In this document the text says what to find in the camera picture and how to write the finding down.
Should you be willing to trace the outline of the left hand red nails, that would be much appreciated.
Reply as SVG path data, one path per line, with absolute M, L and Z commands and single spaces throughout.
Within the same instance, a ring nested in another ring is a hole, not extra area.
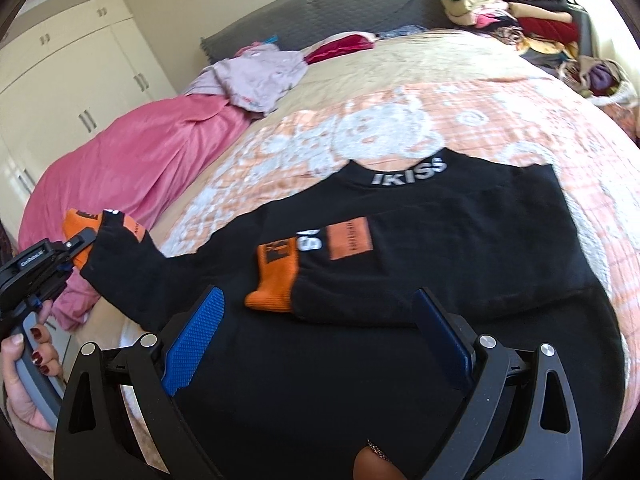
M 60 378 L 63 374 L 60 357 L 52 344 L 51 333 L 46 322 L 52 312 L 53 301 L 46 300 L 37 313 L 37 322 L 30 329 L 30 336 L 34 340 L 35 348 L 28 355 L 27 345 L 30 343 L 24 330 L 17 328 L 8 333 L 1 341 L 1 369 L 3 385 L 6 389 L 6 404 L 12 413 L 27 426 L 53 432 L 56 422 L 47 413 L 38 408 L 30 390 L 35 391 L 32 378 L 21 373 L 18 364 L 22 363 L 25 370 L 41 376 Z

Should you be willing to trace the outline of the right hand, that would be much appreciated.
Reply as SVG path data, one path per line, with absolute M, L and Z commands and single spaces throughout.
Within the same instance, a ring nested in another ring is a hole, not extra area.
M 352 468 L 354 480 L 406 480 L 405 475 L 371 441 L 362 448 Z

